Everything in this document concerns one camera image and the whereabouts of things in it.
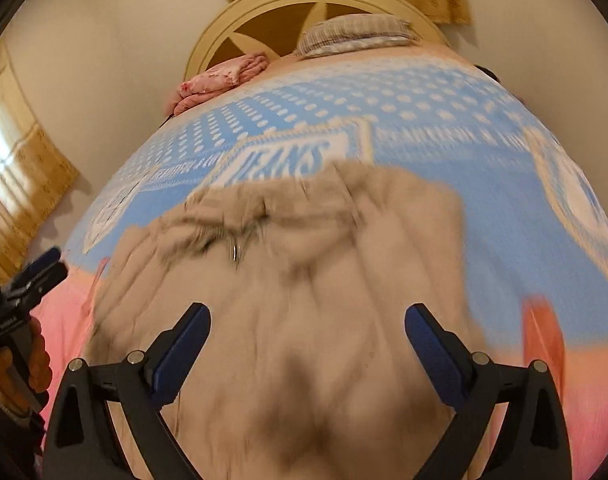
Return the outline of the left hand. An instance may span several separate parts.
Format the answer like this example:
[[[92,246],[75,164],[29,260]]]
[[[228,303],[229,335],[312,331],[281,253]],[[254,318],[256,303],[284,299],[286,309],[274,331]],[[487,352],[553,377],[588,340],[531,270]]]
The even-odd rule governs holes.
[[[45,392],[52,381],[50,356],[39,320],[32,316],[26,328],[31,333],[31,351],[25,364],[16,364],[11,349],[0,347],[0,405],[19,418],[39,412],[39,408],[33,408],[31,397]]]

